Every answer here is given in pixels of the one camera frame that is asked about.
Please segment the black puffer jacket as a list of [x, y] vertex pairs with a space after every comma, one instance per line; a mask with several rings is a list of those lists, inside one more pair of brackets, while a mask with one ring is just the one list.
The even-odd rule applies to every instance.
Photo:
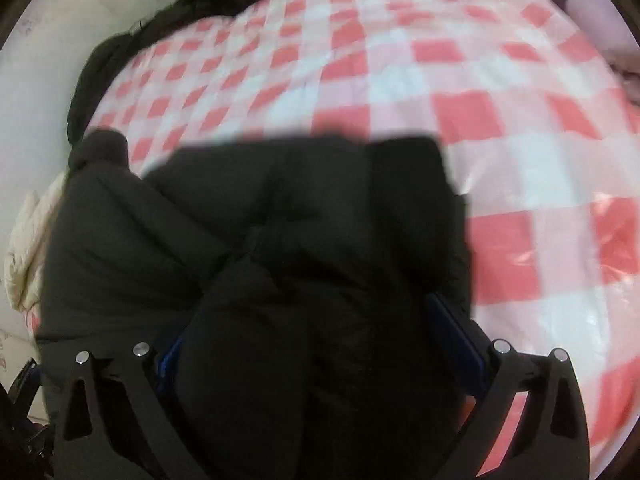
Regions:
[[82, 350], [145, 342], [154, 392], [212, 479], [423, 479], [463, 392], [433, 297], [469, 310], [464, 212], [428, 136], [76, 145], [36, 343], [51, 422]]

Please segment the cream quilted jacket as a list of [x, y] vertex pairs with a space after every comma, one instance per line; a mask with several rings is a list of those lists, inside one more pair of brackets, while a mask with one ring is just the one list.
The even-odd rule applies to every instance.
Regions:
[[67, 177], [68, 172], [62, 171], [42, 194], [29, 192], [15, 219], [4, 257], [3, 284], [17, 312], [27, 313], [39, 304], [44, 259]]

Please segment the red white checkered bed cover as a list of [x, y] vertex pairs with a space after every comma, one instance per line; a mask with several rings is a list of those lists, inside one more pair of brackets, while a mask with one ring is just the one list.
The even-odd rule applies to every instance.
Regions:
[[568, 352], [587, 479], [624, 447], [639, 414], [639, 112], [549, 0], [262, 0], [139, 52], [78, 143], [96, 130], [125, 137], [140, 177], [188, 146], [432, 138], [464, 212], [470, 307], [455, 309], [518, 352]]

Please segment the purple pink garment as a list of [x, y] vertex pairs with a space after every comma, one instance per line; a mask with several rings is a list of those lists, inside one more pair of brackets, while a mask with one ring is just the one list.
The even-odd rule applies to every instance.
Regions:
[[621, 73], [639, 73], [639, 41], [612, 0], [551, 0]]

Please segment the black coat by wall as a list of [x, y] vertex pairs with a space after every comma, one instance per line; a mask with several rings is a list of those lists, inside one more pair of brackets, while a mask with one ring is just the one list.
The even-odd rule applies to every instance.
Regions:
[[68, 144], [84, 136], [107, 89], [139, 52], [204, 18], [235, 18], [262, 0], [176, 0], [141, 25], [98, 44], [82, 68], [66, 120]]

